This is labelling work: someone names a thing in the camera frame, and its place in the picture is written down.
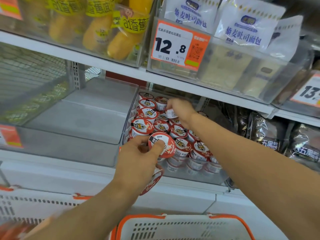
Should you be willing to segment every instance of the barcode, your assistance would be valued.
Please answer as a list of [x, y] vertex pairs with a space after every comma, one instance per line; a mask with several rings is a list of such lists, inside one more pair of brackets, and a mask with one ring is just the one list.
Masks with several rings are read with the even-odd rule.
[[180, 63], [180, 60], [177, 60], [177, 59], [174, 59], [174, 58], [170, 58], [168, 56], [158, 55], [158, 59], [165, 60], [165, 61], [170, 61], [170, 62], [176, 63], [176, 64]]

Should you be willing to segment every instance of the person's right hand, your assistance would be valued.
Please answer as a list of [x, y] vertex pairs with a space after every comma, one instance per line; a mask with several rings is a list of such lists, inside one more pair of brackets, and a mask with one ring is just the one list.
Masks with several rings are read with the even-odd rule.
[[166, 109], [173, 109], [174, 113], [179, 117], [182, 126], [186, 129], [191, 129], [191, 117], [197, 112], [194, 110], [190, 102], [180, 98], [171, 98], [168, 100]]

